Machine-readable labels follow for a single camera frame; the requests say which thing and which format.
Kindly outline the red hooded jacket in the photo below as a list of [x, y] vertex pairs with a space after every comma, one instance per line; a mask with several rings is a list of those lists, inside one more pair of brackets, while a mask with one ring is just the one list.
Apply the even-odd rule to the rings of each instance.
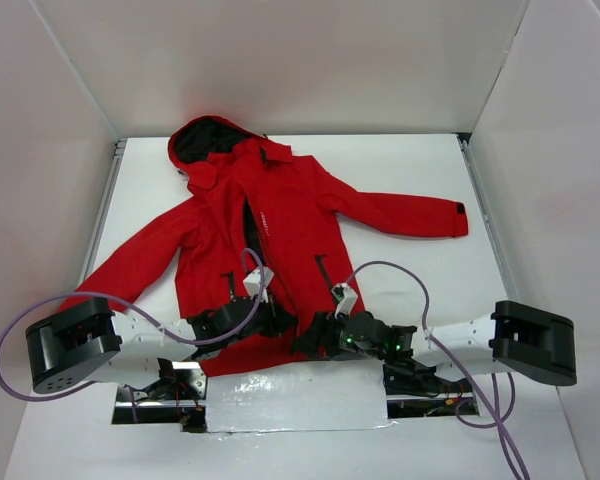
[[353, 270], [340, 216], [410, 238], [469, 232], [461, 202], [358, 191], [314, 157], [217, 116], [194, 119], [174, 133], [168, 155], [187, 177], [189, 197], [120, 246], [82, 289], [108, 294], [111, 307], [122, 310], [175, 264], [180, 313], [193, 317], [244, 293], [240, 255], [254, 250], [273, 271], [276, 304], [295, 323], [277, 337], [253, 335], [203, 361], [211, 377], [303, 359], [294, 341], [317, 312], [332, 306], [332, 285]]

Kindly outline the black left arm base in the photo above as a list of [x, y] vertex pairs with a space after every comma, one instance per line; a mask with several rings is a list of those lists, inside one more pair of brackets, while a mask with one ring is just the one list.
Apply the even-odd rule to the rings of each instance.
[[159, 378], [144, 389], [119, 386], [113, 425], [175, 424], [205, 433], [208, 378], [196, 362], [159, 362]]

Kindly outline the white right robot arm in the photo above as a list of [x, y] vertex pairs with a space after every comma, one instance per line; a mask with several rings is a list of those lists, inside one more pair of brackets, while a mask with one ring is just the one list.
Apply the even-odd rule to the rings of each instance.
[[513, 301], [465, 323], [389, 326], [364, 311], [319, 312], [293, 349], [311, 359], [369, 357], [415, 376], [426, 391], [468, 376], [517, 372], [550, 386], [577, 383], [574, 323]]

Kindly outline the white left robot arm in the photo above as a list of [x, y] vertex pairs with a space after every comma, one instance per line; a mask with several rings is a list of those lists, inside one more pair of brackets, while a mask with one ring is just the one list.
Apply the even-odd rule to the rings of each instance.
[[297, 318], [270, 299], [240, 331], [218, 340], [247, 317], [253, 304], [252, 298], [237, 297], [216, 310], [157, 327], [137, 313], [111, 310], [102, 297], [85, 300], [26, 329], [33, 390], [50, 395], [93, 381], [165, 398], [176, 386], [170, 363], [210, 360], [243, 340], [277, 340], [296, 327]]

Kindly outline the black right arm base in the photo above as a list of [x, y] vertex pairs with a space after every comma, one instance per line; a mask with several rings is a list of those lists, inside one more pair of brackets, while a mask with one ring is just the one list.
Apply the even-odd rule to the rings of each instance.
[[450, 382], [428, 371], [407, 375], [389, 367], [383, 367], [389, 419], [447, 417], [459, 414], [478, 414], [473, 389], [467, 380]]

